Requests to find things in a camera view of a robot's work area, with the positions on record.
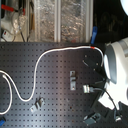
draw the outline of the cable plug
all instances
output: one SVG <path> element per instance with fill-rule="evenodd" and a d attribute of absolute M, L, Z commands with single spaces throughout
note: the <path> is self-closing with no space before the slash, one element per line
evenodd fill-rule
<path fill-rule="evenodd" d="M 83 85 L 83 90 L 84 90 L 84 93 L 94 92 L 94 88 L 89 87 L 89 85 Z"/>

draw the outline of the white plastic part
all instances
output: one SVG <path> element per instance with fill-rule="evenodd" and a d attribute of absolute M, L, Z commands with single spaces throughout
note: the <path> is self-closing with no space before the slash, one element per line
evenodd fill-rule
<path fill-rule="evenodd" d="M 120 0 L 120 1 L 125 13 L 128 15 L 128 0 Z"/>
<path fill-rule="evenodd" d="M 128 38 L 122 40 L 128 46 Z M 105 88 L 111 95 L 116 107 L 119 109 L 119 101 L 128 106 L 128 57 L 125 57 L 123 48 L 119 42 L 111 44 L 116 57 L 117 83 L 106 83 Z M 105 107 L 113 109 L 114 106 L 106 93 L 100 97 L 99 102 Z"/>
<path fill-rule="evenodd" d="M 110 71 L 109 71 L 109 64 L 108 64 L 108 57 L 104 55 L 104 67 L 107 74 L 107 77 L 110 79 Z"/>

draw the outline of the small black object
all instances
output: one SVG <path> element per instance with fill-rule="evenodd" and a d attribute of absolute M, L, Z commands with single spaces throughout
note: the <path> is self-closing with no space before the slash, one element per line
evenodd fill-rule
<path fill-rule="evenodd" d="M 89 126 L 91 124 L 95 124 L 97 123 L 99 120 L 101 119 L 101 115 L 99 113 L 94 113 L 94 114 L 91 114 L 89 116 L 86 116 L 84 118 L 84 123 Z"/>

